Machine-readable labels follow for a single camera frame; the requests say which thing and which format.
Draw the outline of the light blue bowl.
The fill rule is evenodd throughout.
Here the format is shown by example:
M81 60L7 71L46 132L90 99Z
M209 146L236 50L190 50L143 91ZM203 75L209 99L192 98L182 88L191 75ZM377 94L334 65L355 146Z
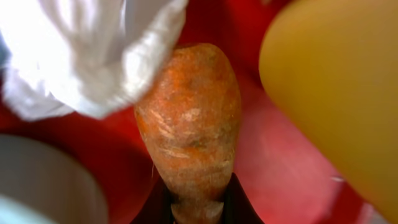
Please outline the light blue bowl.
M1 224L108 224L95 178L56 147L1 135Z

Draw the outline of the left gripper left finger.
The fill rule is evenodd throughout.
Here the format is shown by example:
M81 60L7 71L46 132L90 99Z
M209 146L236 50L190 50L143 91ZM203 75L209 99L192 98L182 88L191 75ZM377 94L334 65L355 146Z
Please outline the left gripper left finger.
M171 198L161 178L157 179L145 204L130 224L172 224Z

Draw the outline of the white napkin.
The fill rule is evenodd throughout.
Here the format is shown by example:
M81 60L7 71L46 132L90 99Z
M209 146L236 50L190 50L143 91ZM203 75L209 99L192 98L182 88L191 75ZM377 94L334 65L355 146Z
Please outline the white napkin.
M3 0L10 50L2 99L23 120L101 119L152 87L185 23L187 0Z

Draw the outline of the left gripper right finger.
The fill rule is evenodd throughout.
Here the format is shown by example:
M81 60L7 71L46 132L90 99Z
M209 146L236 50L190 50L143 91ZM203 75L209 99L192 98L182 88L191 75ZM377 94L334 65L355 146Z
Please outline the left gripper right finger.
M264 224L252 207L235 173L232 173L224 194L222 224Z

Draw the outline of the yellow plastic cup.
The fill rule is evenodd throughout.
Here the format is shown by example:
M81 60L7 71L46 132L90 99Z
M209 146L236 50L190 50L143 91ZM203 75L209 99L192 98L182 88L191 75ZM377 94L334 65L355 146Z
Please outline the yellow plastic cup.
M397 0L292 1L262 43L275 104L397 222Z

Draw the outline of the orange carrot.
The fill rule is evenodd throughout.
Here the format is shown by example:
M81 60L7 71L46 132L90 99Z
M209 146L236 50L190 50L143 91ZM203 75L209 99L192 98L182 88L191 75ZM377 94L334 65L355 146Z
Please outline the orange carrot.
M134 108L147 150L172 195L177 223L218 223L233 172L241 95L215 45L176 48Z

